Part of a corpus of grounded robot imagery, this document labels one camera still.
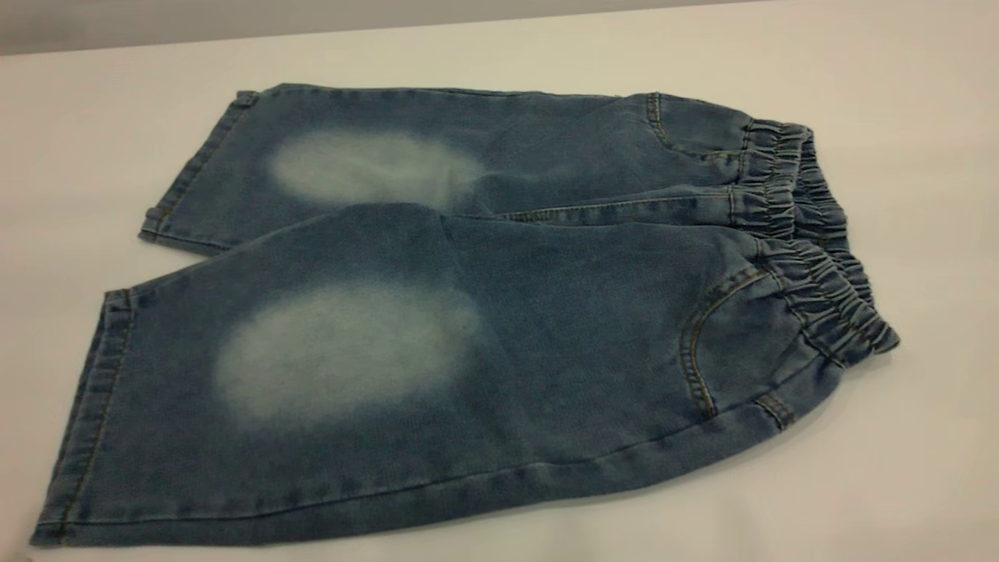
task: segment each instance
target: denim shorts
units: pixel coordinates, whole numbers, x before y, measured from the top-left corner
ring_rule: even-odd
[[[893,348],[800,125],[651,93],[241,92],[105,295],[36,545],[253,545],[629,490]]]

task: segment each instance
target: wall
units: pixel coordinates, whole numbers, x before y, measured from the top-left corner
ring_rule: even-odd
[[[750,0],[5,0],[0,54],[745,1]]]

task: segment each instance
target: pocket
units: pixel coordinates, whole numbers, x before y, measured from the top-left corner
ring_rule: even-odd
[[[680,336],[680,366],[702,419],[759,396],[818,354],[768,272],[746,268],[701,300]]]
[[[702,159],[737,156],[752,122],[735,109],[655,92],[645,95],[645,115],[666,149]]]

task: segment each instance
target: white table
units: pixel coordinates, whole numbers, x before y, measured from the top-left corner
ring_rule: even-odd
[[[759,2],[0,58],[0,559],[999,560],[999,8]],[[268,549],[23,546],[104,290],[238,89],[665,91],[816,130],[902,336],[814,415],[635,493]]]

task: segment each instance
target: bleached spot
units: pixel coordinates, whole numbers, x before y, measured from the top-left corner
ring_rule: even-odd
[[[421,203],[445,212],[483,175],[454,147],[395,132],[306,133],[285,141],[270,164],[282,189],[308,201]]]
[[[215,382],[251,427],[393,408],[461,375],[479,332],[472,299],[450,288],[352,282],[263,307],[235,327]]]

